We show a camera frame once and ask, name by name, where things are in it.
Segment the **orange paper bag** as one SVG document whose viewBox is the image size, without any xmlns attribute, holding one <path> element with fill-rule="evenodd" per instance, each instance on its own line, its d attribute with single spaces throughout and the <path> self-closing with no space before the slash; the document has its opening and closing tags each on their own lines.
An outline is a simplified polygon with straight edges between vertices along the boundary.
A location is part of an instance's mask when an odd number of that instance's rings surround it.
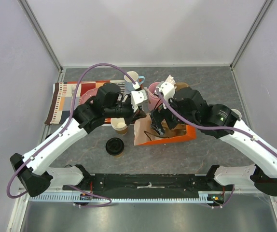
<svg viewBox="0 0 277 232">
<path fill-rule="evenodd" d="M 194 127 L 184 124 L 178 124 L 174 129 L 169 129 L 167 123 L 163 120 L 165 133 L 159 135 L 151 128 L 151 117 L 148 113 L 145 118 L 140 118 L 134 123 L 134 145 L 159 145 L 169 143 L 180 143 L 195 140 L 196 130 Z"/>
</svg>

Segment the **brown cardboard cup carrier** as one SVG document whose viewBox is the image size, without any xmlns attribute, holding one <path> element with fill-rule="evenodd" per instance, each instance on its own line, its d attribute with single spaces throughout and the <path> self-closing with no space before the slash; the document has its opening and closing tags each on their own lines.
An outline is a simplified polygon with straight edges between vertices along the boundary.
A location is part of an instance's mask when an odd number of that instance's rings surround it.
<svg viewBox="0 0 277 232">
<path fill-rule="evenodd" d="M 183 83 L 183 82 L 176 83 L 174 86 L 175 86 L 175 91 L 179 91 L 182 88 L 189 87 L 189 85 L 187 83 Z"/>
</svg>

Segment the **black plastic cup lid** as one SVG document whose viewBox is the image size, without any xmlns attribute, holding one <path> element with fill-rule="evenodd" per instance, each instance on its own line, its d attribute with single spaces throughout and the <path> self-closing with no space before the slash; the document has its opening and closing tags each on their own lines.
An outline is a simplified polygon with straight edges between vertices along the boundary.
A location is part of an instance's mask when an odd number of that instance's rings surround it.
<svg viewBox="0 0 277 232">
<path fill-rule="evenodd" d="M 122 141 L 122 139 L 117 137 L 110 138 L 105 145 L 105 149 L 109 155 L 114 155 L 123 152 L 124 148 L 124 142 Z"/>
</svg>

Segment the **brown paper coffee cup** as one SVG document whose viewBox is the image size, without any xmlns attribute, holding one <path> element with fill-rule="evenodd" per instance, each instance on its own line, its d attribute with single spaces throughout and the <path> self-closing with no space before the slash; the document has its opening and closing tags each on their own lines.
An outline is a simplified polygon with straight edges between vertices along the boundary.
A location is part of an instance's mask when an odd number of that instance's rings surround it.
<svg viewBox="0 0 277 232">
<path fill-rule="evenodd" d="M 114 158 L 119 158 L 119 157 L 121 157 L 123 155 L 123 153 L 124 152 L 120 152 L 118 154 L 114 154 L 114 155 L 111 155 L 111 156 L 113 156 Z"/>
</svg>

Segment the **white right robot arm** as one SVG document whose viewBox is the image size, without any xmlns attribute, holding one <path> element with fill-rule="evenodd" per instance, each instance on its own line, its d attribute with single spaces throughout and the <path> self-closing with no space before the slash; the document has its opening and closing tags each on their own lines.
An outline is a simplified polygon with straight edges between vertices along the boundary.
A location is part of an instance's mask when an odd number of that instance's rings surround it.
<svg viewBox="0 0 277 232">
<path fill-rule="evenodd" d="M 163 107 L 151 112 L 151 126 L 157 133 L 164 134 L 163 120 L 171 129 L 186 124 L 233 146 L 252 160 L 253 165 L 245 167 L 213 165 L 205 178 L 208 189 L 227 185 L 255 187 L 277 196 L 277 149 L 252 131 L 235 111 L 223 104 L 207 104 L 200 92 L 190 87 L 175 91 L 171 84 L 163 82 L 155 92 L 163 103 Z"/>
</svg>

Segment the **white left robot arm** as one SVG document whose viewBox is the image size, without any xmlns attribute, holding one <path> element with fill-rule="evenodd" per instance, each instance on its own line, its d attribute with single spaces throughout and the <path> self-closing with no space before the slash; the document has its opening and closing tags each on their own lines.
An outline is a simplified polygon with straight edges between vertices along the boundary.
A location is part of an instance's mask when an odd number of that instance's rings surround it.
<svg viewBox="0 0 277 232">
<path fill-rule="evenodd" d="M 27 193 L 38 196 L 48 188 L 73 185 L 85 190 L 90 174 L 82 165 L 70 168 L 51 168 L 51 163 L 71 145 L 104 124 L 107 118 L 122 118 L 130 124 L 135 117 L 145 117 L 141 107 L 148 101 L 145 90 L 139 88 L 122 95 L 120 87 L 105 83 L 96 95 L 76 107 L 64 124 L 31 151 L 15 153 L 10 162 Z"/>
</svg>

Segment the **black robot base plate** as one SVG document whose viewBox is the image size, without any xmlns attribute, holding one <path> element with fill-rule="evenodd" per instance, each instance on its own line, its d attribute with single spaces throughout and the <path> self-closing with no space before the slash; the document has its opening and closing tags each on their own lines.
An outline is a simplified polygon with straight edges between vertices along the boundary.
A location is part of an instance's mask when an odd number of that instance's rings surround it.
<svg viewBox="0 0 277 232">
<path fill-rule="evenodd" d="M 195 197 L 199 192 L 230 192 L 209 175 L 195 174 L 95 174 L 76 186 L 112 197 Z"/>
</svg>

